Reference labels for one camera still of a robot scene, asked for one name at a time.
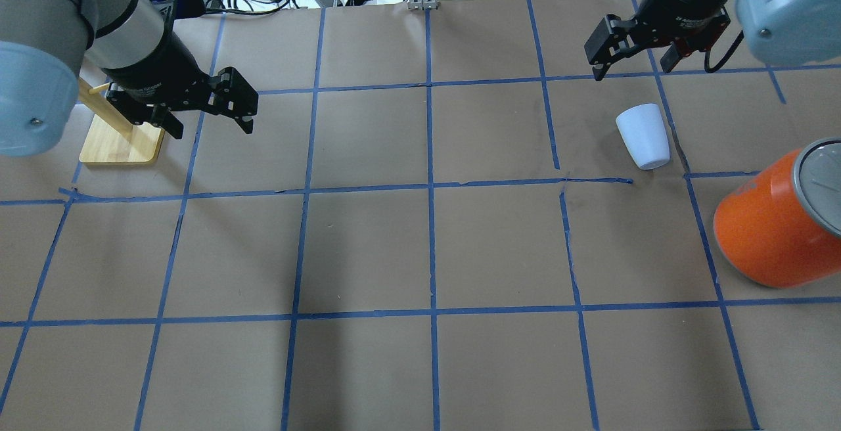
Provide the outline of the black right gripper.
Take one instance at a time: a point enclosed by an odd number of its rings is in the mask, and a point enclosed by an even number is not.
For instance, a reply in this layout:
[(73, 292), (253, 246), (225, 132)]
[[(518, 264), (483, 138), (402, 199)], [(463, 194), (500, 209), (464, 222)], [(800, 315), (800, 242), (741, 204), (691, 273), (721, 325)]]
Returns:
[(660, 68), (670, 74), (695, 51), (711, 50), (730, 25), (726, 9), (702, 9), (700, 14), (688, 8), (640, 6), (633, 20), (621, 20), (608, 14), (601, 18), (585, 42), (585, 56), (595, 81), (602, 81), (620, 60), (653, 47), (669, 47), (660, 57)]

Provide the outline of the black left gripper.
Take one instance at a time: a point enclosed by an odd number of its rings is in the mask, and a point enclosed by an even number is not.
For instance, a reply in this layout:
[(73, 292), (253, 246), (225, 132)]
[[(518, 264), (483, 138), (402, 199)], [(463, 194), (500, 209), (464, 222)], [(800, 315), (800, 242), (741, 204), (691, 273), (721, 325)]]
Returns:
[(106, 99), (135, 125), (147, 123), (181, 139), (184, 126), (174, 113), (195, 110), (234, 120), (246, 134), (254, 131), (259, 95), (232, 66), (213, 75), (196, 65), (133, 65), (107, 68), (106, 75)]

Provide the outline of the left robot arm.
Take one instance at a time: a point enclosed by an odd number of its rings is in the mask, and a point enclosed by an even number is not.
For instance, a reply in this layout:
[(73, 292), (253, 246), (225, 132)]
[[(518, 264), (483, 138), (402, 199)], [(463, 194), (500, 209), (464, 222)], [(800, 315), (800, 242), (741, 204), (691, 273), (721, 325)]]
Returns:
[(86, 92), (89, 60), (109, 79), (114, 128), (137, 126), (183, 136), (178, 111), (225, 116), (254, 129), (259, 97), (235, 68), (209, 75), (174, 31), (201, 16), (204, 0), (2, 0), (2, 155), (51, 150)]

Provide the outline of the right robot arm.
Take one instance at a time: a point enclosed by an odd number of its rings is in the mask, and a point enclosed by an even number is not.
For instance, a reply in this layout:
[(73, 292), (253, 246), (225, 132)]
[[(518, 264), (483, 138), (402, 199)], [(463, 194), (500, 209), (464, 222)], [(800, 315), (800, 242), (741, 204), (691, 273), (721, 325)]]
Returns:
[(770, 66), (839, 57), (839, 0), (641, 0), (628, 20), (615, 14), (601, 18), (585, 42), (585, 55), (600, 81), (619, 60), (665, 48), (660, 66), (669, 74), (694, 52), (707, 55), (733, 18), (741, 31), (721, 59), (723, 64), (742, 43)]

